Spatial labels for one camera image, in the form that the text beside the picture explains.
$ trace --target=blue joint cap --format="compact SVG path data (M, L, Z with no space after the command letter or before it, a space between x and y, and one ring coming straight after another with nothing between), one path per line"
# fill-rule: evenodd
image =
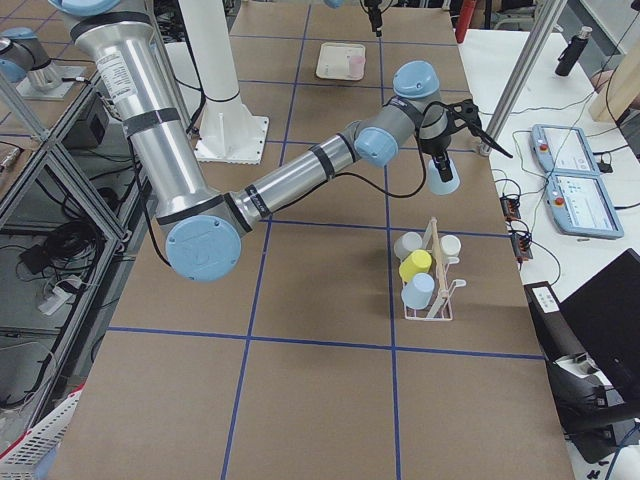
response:
M324 0L324 4L329 8L340 8L344 0Z
M27 27L9 28L0 33L0 35L7 37L9 40L32 40L38 38L35 32Z
M242 242L226 220L196 215L178 222L166 241L173 269L189 280L213 282L224 277L238 263Z
M18 83L27 76L27 72L20 65L9 60L0 60L0 71L11 83Z
M120 3L120 0L49 0L58 10L76 17L92 17L106 13Z
M358 154L376 167L384 167L398 155L398 142L386 130L367 127L355 141Z
M404 98L424 98L440 89L440 80L430 63L415 60L404 64L393 77L393 90Z

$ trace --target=black cylinder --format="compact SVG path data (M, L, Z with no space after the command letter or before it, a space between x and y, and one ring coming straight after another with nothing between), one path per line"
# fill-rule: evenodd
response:
M560 75L561 77L566 77L571 72L571 69L580 58L580 54L584 50L584 47L587 46L589 42L589 36L591 35L590 27L582 27L580 33L571 37L571 42L567 48L564 49L564 52L560 54L558 58L558 66L556 67L556 75Z

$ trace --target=white cup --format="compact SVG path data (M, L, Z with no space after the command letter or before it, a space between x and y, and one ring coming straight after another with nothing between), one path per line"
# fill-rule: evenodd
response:
M364 77L364 64L366 59L362 55L349 57L349 78L361 79Z
M402 289L400 294L402 302L406 307L413 310L427 308L435 286L435 281L431 275L428 273L416 273Z
M458 257L461 248L460 239L455 235L445 235L440 238L440 249L442 250L442 255L446 258Z
M393 253L402 261L419 248L422 248L422 237L416 232L407 232L393 244Z

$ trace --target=white tray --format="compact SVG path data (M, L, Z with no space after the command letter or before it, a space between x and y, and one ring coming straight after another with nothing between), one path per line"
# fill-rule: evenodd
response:
M316 76L336 80L362 80L364 73L358 77L349 75L349 57L352 56L364 57L364 45L357 43L323 43L320 47Z

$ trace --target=cup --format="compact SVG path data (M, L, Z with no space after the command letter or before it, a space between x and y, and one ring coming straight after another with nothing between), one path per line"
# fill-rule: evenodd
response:
M442 250L442 255L446 258L458 257L461 248L460 239L455 235L445 235L440 238L440 249Z
M436 282L428 273L416 273L416 275L402 289L400 296L406 307L414 310L427 308L433 295Z
M362 55L351 55L349 57L349 78L360 80L364 77L364 64L366 59Z
M416 232L407 232L393 244L393 253L402 261L419 248L422 248L422 237Z
M418 273L427 273L431 268L431 255L426 250L414 250L400 264L400 277L409 283Z

